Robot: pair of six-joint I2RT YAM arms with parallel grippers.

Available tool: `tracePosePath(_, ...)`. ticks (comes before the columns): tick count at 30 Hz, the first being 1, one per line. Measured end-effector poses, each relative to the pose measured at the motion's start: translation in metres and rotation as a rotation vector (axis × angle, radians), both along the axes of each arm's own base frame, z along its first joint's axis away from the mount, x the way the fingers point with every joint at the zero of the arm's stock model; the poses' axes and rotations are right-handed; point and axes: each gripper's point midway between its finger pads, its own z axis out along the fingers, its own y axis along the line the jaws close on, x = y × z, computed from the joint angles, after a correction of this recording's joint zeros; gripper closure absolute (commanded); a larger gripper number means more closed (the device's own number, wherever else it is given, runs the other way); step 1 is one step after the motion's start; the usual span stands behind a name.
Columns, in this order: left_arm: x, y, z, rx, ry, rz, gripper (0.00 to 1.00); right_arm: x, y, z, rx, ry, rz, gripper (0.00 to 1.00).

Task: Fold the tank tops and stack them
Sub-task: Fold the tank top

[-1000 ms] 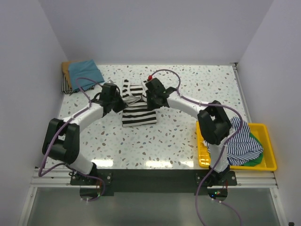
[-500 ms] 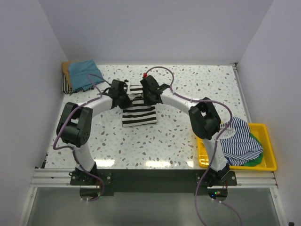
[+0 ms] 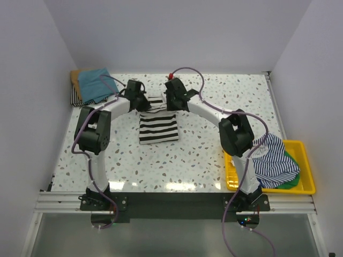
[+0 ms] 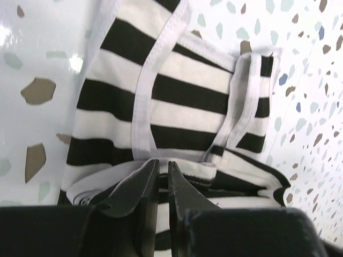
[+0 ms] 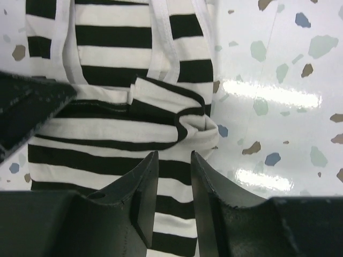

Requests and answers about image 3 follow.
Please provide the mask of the black white striped tank top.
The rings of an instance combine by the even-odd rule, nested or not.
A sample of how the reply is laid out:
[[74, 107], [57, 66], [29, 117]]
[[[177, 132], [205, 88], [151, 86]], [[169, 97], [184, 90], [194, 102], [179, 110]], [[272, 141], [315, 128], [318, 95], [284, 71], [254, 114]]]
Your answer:
[[161, 96], [149, 96], [148, 100], [151, 107], [139, 115], [139, 143], [178, 141], [177, 113], [167, 110]]

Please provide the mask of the blue tank top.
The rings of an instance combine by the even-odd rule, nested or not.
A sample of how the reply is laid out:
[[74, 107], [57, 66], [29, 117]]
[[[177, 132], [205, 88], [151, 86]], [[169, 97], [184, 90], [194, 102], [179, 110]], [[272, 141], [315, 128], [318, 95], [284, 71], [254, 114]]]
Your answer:
[[107, 75], [109, 72], [106, 68], [80, 72], [78, 82], [84, 103], [99, 103], [114, 92], [118, 93], [116, 82]]

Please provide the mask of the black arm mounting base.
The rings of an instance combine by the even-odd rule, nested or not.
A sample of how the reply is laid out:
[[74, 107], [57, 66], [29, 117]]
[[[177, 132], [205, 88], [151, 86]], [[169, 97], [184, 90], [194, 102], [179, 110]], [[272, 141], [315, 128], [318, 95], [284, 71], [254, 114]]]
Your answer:
[[271, 209], [265, 194], [253, 203], [246, 203], [233, 193], [110, 192], [103, 197], [90, 191], [78, 199], [80, 210], [91, 212], [93, 225], [129, 223], [136, 219], [236, 222], [244, 212], [257, 216]]

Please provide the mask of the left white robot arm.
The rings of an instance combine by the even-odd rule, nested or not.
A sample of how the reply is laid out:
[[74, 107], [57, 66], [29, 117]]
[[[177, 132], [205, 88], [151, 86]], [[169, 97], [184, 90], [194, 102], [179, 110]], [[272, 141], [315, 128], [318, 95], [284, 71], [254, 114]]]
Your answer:
[[99, 210], [105, 210], [111, 204], [110, 195], [105, 193], [109, 190], [105, 150], [110, 143], [111, 122], [133, 110], [149, 109], [151, 105], [145, 94], [145, 85], [141, 81], [129, 80], [126, 87], [116, 93], [111, 101], [97, 107], [81, 108], [71, 151], [86, 156], [89, 178], [87, 189], [96, 192], [92, 204]]

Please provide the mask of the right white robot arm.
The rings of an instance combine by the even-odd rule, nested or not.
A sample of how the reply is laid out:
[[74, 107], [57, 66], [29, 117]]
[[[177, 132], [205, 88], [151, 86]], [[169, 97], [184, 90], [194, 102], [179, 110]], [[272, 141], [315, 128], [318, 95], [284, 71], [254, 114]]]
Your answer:
[[183, 82], [169, 75], [165, 83], [166, 91], [163, 100], [168, 111], [187, 111], [205, 118], [219, 129], [220, 143], [232, 157], [238, 176], [239, 205], [244, 210], [251, 210], [262, 195], [262, 188], [248, 155], [253, 148], [254, 134], [245, 113], [238, 109], [228, 111], [216, 106], [211, 107], [200, 98], [200, 92], [186, 90]]

